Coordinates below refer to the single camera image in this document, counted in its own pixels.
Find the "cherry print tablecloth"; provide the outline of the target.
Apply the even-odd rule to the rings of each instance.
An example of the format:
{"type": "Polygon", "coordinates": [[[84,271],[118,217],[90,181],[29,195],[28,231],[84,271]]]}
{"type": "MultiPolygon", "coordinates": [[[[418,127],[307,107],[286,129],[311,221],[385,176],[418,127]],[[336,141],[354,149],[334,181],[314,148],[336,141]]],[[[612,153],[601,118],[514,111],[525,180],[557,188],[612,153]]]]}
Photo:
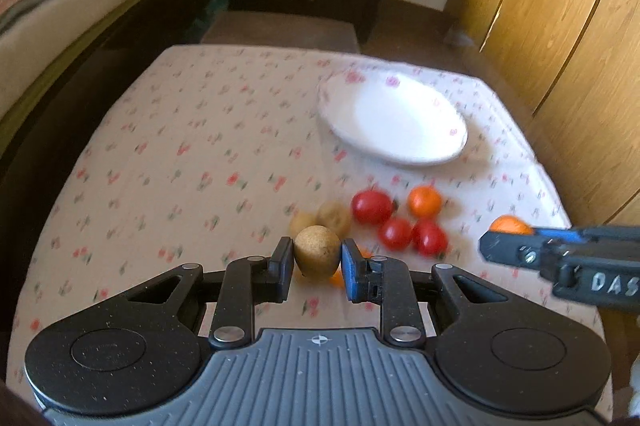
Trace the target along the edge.
{"type": "Polygon", "coordinates": [[[454,264],[600,331],[596,309],[552,298],[476,244],[512,214],[566,227],[553,184],[497,95],[477,78],[363,56],[228,46],[166,50],[108,111],[44,225],[18,300],[9,384],[29,394],[28,343],[45,326],[184,262],[207,270],[272,251],[294,212],[369,186],[431,184],[454,264]],[[450,163],[386,165],[345,146],[316,112],[323,79],[411,77],[439,91],[469,138],[450,163]]]}

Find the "red tomato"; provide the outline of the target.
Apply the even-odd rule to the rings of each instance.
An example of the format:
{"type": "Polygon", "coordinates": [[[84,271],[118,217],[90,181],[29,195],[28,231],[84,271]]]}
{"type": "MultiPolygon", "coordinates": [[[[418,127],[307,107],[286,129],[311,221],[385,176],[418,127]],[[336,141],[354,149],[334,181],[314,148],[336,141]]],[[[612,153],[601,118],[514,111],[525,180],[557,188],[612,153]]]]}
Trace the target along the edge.
{"type": "Polygon", "coordinates": [[[354,219],[367,226],[384,224],[396,209],[395,201],[387,193],[374,189],[356,193],[350,206],[354,219]]]}
{"type": "Polygon", "coordinates": [[[378,228],[378,240],[392,252],[405,250],[412,241],[412,225],[401,217],[393,217],[378,228]]]}
{"type": "Polygon", "coordinates": [[[412,245],[422,256],[442,256],[448,248],[448,236],[435,221],[421,219],[412,229],[412,245]]]}

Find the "bed with mattress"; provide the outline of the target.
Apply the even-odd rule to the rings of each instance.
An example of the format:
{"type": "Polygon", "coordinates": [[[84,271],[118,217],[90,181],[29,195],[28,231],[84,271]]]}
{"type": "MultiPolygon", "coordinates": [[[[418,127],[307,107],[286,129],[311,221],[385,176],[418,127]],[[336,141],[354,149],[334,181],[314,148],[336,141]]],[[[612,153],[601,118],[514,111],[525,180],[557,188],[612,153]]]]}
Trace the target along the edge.
{"type": "Polygon", "coordinates": [[[21,0],[1,11],[1,146],[70,62],[139,0],[21,0]]]}

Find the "white floral plate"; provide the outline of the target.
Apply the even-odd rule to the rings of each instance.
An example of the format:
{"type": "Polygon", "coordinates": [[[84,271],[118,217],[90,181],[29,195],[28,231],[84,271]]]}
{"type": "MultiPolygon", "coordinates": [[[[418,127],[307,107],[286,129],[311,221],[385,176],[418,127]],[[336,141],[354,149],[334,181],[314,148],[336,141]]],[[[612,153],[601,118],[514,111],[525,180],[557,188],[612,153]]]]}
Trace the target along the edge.
{"type": "Polygon", "coordinates": [[[450,162],[469,138],[464,118],[443,94],[401,72],[334,73],[319,82],[318,112],[353,148],[404,166],[450,162]]]}

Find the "orange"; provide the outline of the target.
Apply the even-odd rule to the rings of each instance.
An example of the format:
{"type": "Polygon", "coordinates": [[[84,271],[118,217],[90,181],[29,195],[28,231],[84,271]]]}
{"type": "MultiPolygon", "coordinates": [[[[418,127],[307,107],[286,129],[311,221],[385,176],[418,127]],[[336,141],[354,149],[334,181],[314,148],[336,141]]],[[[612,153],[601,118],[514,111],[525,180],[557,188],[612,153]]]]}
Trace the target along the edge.
{"type": "Polygon", "coordinates": [[[434,186],[416,186],[407,198],[410,214],[416,219],[435,219],[442,210],[442,196],[434,186]]]}
{"type": "Polygon", "coordinates": [[[533,235],[535,233],[529,224],[526,224],[524,220],[513,215],[502,215],[498,217],[491,223],[489,231],[520,235],[533,235]]]}
{"type": "Polygon", "coordinates": [[[329,283],[341,290],[346,290],[347,282],[352,282],[356,272],[356,266],[351,260],[341,262],[336,271],[329,277],[329,283]]]}

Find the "brown longan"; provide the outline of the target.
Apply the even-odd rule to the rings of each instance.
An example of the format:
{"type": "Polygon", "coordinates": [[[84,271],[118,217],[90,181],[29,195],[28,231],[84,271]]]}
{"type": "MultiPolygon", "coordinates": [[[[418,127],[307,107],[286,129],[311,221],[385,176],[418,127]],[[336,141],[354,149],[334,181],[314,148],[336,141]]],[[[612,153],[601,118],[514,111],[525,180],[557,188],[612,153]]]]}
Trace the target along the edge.
{"type": "Polygon", "coordinates": [[[329,279],[340,264],[341,240],[330,229],[311,226],[294,238],[294,258],[300,272],[314,280],[329,279]]]}

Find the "wooden wardrobe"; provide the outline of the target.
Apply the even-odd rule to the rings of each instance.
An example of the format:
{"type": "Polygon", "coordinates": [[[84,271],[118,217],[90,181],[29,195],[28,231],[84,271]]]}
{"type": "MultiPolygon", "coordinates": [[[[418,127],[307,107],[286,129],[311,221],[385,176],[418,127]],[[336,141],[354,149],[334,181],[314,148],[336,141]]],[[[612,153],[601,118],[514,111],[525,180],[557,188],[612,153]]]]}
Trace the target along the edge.
{"type": "Polygon", "coordinates": [[[639,0],[448,0],[576,224],[639,220],[639,0]]]}

